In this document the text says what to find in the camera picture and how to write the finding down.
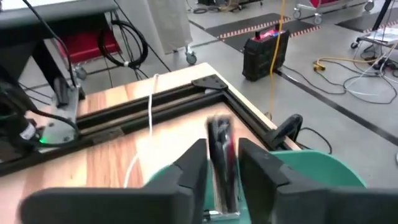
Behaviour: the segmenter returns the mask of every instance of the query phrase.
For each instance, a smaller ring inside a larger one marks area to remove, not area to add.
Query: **metal cart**
[[[295,19],[299,19],[301,17],[301,9],[307,9],[311,11],[315,11],[314,13],[314,23],[321,24],[322,23],[322,13],[321,10],[324,8],[332,7],[332,6],[341,6],[342,9],[347,7],[347,3],[352,0],[305,0],[306,3],[301,3],[302,0],[296,0],[296,4],[294,7],[293,17]],[[374,7],[374,0],[368,0],[364,9],[369,12]]]

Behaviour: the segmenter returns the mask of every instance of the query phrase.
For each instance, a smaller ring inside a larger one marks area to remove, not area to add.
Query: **aluminum frame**
[[[176,100],[180,101],[158,110],[155,109],[156,106],[172,103]],[[105,110],[81,116],[77,118],[76,124],[81,131],[93,128],[130,114],[146,111],[148,101],[149,98],[146,96],[112,106]],[[193,80],[190,84],[154,94],[152,96],[152,107],[154,108],[152,124],[156,125],[217,103],[226,104],[269,151],[277,150],[271,140],[266,138],[271,128],[248,108],[217,75],[199,78]],[[149,117],[145,113],[135,118],[113,122],[106,127],[93,131],[83,132],[79,139],[68,143],[65,147],[45,153],[34,152],[18,160],[0,163],[0,177],[147,128],[148,124]],[[279,147],[282,150],[292,150],[285,142]]]

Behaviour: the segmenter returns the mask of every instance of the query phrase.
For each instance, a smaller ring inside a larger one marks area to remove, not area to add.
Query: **gray floor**
[[[380,10],[384,1],[376,1],[376,7],[372,12]],[[287,0],[287,15],[293,13],[294,2]],[[237,13],[207,13],[204,15],[189,14],[190,20],[204,28],[214,27],[241,19],[256,17],[270,12],[279,13],[280,1],[270,0],[264,2],[260,7],[259,3],[248,4],[247,8]],[[310,16],[313,12],[303,11],[302,16]],[[337,22],[345,21],[358,17],[363,11],[363,6],[349,7],[344,10],[323,15],[323,24],[320,30],[301,35],[289,40],[286,65],[303,73],[314,84],[330,91],[341,91],[335,86],[330,86],[322,80],[319,75],[313,72],[312,62],[319,57],[349,57],[353,58],[355,51],[349,45],[360,35],[348,29],[335,26]],[[243,55],[223,42],[212,42],[216,39],[205,31],[191,25],[193,36],[192,46],[198,56],[198,63],[208,62],[222,76],[224,76],[233,86],[235,86],[244,96],[246,96],[261,111],[268,110],[268,99],[271,83],[269,78],[263,78],[258,82],[247,82],[241,75],[243,68]],[[398,60],[398,52],[395,52],[392,59]],[[58,58],[60,67],[64,67]],[[172,70],[187,67],[183,50],[175,54],[165,56],[166,64]],[[98,60],[85,66],[91,72],[105,68],[104,60]],[[337,65],[326,65],[325,75],[334,82],[342,82],[354,73],[348,72]],[[150,60],[142,66],[143,71],[149,75],[164,73],[166,69],[155,60]],[[298,75],[284,70],[284,72],[299,82],[304,82]],[[108,72],[101,72],[90,75],[83,82],[83,88],[87,93],[95,93],[112,86],[123,85],[136,81],[135,76],[126,68],[118,68]],[[28,86],[38,86],[45,83],[41,74],[37,71],[34,62],[30,62],[25,69],[21,82]],[[352,167],[371,187],[393,188],[398,186],[398,171],[396,163],[396,153],[398,147],[378,136],[374,132],[364,128],[355,121],[349,119],[337,110],[327,106],[320,100],[314,98],[300,88],[291,84],[287,80],[275,76],[275,111],[273,122],[280,124],[290,115],[298,113],[304,117],[304,126],[316,129],[324,135],[333,146],[333,154]],[[46,94],[51,94],[51,89],[47,86],[36,89]],[[379,96],[364,96],[369,100],[385,100],[391,97],[391,91],[380,80],[363,79],[352,85],[352,90],[376,93]],[[35,93],[29,92],[41,100],[42,98]],[[398,103],[395,101],[391,105],[370,105],[357,100],[351,95],[330,96],[329,99],[344,106],[350,111],[365,118],[369,122],[380,126],[398,136],[398,125],[396,121],[396,109]],[[320,151],[326,151],[327,147],[318,136],[313,133],[302,133],[299,141],[308,146],[312,146]]]

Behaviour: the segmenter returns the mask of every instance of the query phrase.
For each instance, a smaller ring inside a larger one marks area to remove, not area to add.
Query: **wooden table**
[[[207,63],[171,72],[158,77],[156,92],[168,90],[191,80],[217,71]],[[147,96],[153,89],[154,79],[143,80],[112,88],[86,97],[80,103],[79,115],[92,113],[126,101]],[[247,104],[268,126],[276,126],[255,108],[242,94],[229,85],[229,89]],[[205,121],[215,114],[233,114],[224,104],[211,106],[154,126],[153,137],[149,130],[115,139],[95,147],[84,149],[67,156],[0,178],[0,223],[18,223],[17,207],[21,199],[32,192],[49,187],[123,187],[127,167],[139,151],[129,181],[129,187],[142,187],[159,169],[172,163],[198,138],[206,138]],[[234,135],[261,143],[236,117]],[[44,124],[44,118],[37,118]],[[291,140],[286,143],[293,149],[299,147]]]

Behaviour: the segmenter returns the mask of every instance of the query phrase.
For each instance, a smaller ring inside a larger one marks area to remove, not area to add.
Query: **concrete floor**
[[[371,13],[379,11],[383,2],[376,1],[376,6]],[[190,1],[190,4],[195,7],[193,0]],[[287,0],[286,14],[288,16],[292,15],[294,5],[295,3],[292,0]],[[270,0],[264,2],[262,7],[260,7],[258,2],[248,4],[245,10],[237,13],[208,12],[204,15],[189,14],[188,16],[194,23],[204,28],[209,28],[271,12],[279,13],[279,11],[280,1]],[[327,85],[319,75],[314,73],[312,62],[318,57],[325,56],[353,58],[355,51],[351,50],[349,45],[361,34],[335,26],[334,24],[358,17],[362,13],[366,13],[363,10],[363,6],[356,6],[324,14],[320,30],[289,40],[285,64],[303,73],[314,84],[326,90],[341,91],[334,86]],[[310,15],[312,15],[312,12],[303,11],[303,17]],[[313,18],[304,21],[312,22]],[[193,37],[191,46],[193,46],[194,51],[197,53],[197,63],[207,62],[212,65],[255,106],[261,111],[266,112],[269,106],[270,78],[263,78],[255,83],[247,82],[241,75],[243,54],[223,42],[216,41],[213,36],[207,34],[197,26],[191,25],[190,27]],[[398,60],[398,52],[394,52],[392,59]],[[60,58],[57,60],[60,67],[64,68]],[[166,55],[165,62],[172,70],[188,66],[183,50],[175,54]],[[352,63],[346,64],[349,67],[353,67]],[[85,66],[89,72],[105,67],[104,60],[98,60]],[[155,60],[145,62],[142,69],[150,76],[155,73],[166,72],[166,69],[160,62],[156,62]],[[284,70],[284,72],[307,85],[297,74],[288,70]],[[341,83],[348,77],[352,77],[354,73],[341,69],[337,65],[327,65],[325,75],[334,82]],[[117,68],[112,70],[110,74],[108,72],[101,72],[90,75],[87,80],[83,81],[82,85],[86,93],[94,93],[106,90],[112,86],[124,85],[134,81],[136,81],[136,78],[132,75],[131,70]],[[34,62],[29,62],[28,66],[26,66],[24,74],[21,77],[21,82],[28,86],[41,86],[45,84],[45,80],[37,71]],[[372,96],[370,100],[383,100],[391,97],[391,91],[380,80],[360,80],[352,86],[352,89],[380,94],[379,96]],[[37,88],[36,90],[48,95],[52,94],[52,90],[47,86]],[[329,107],[282,77],[275,76],[275,90],[275,111],[273,112],[273,122],[275,124],[280,124],[292,114],[301,114],[304,117],[303,126],[313,128],[323,134],[333,146],[333,155],[354,169],[370,187],[393,188],[398,186],[397,146],[364,128],[362,125]],[[29,92],[29,94],[41,100],[46,100],[35,93]],[[398,114],[395,112],[395,109],[398,108],[398,102],[395,101],[391,105],[370,105],[357,100],[349,94],[345,96],[325,95],[325,97],[398,136],[398,125],[395,122],[395,115]],[[318,136],[310,132],[300,134],[298,141],[319,151],[326,151],[327,149],[327,145]]]

